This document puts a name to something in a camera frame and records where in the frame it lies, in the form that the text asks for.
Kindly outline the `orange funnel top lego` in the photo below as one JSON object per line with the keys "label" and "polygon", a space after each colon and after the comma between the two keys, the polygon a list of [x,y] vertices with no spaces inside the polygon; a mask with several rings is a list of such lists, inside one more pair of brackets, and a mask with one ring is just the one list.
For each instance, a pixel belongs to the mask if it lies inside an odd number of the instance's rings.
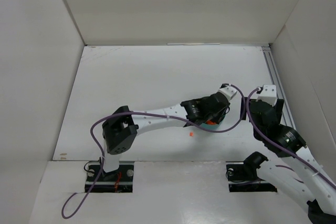
{"label": "orange funnel top lego", "polygon": [[208,124],[208,125],[216,125],[217,123],[215,123],[215,122],[213,122],[213,121],[211,121],[211,120],[208,120],[208,121],[206,122],[206,124]]}

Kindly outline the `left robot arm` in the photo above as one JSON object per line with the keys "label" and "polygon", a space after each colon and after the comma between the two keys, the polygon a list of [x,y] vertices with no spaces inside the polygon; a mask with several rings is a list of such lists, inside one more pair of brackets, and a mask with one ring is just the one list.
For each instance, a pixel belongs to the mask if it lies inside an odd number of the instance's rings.
{"label": "left robot arm", "polygon": [[119,169],[122,153],[128,151],[135,137],[143,133],[167,127],[219,125],[224,119],[236,91],[219,89],[207,97],[183,101],[163,109],[142,112],[140,115],[126,115],[128,106],[122,106],[113,113],[113,118],[102,124],[104,144],[103,172],[114,173]]}

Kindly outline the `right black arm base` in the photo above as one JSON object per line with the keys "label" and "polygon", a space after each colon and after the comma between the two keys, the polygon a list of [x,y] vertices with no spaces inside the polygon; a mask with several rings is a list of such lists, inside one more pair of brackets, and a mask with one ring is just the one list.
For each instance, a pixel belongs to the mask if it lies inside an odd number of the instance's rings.
{"label": "right black arm base", "polygon": [[308,218],[312,224],[336,224],[336,216],[322,211],[317,200],[307,201]]}

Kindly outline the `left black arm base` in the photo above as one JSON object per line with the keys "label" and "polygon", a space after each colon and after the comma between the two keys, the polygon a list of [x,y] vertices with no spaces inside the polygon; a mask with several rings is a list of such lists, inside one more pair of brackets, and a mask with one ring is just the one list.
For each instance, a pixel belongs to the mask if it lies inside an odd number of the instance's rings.
{"label": "left black arm base", "polygon": [[131,115],[119,115],[107,119],[102,124],[103,139],[107,153],[118,155],[129,150],[138,133],[139,126],[134,123]]}

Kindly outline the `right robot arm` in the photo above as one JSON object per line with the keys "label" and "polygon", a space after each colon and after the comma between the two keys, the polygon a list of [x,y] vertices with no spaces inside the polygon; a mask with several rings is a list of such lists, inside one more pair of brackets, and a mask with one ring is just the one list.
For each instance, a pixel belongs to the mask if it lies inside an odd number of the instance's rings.
{"label": "right robot arm", "polygon": [[315,161],[304,139],[281,123],[283,100],[242,99],[242,114],[253,127],[253,136],[274,154],[254,152],[245,159],[248,170],[294,200],[305,212],[335,216],[335,182]]}

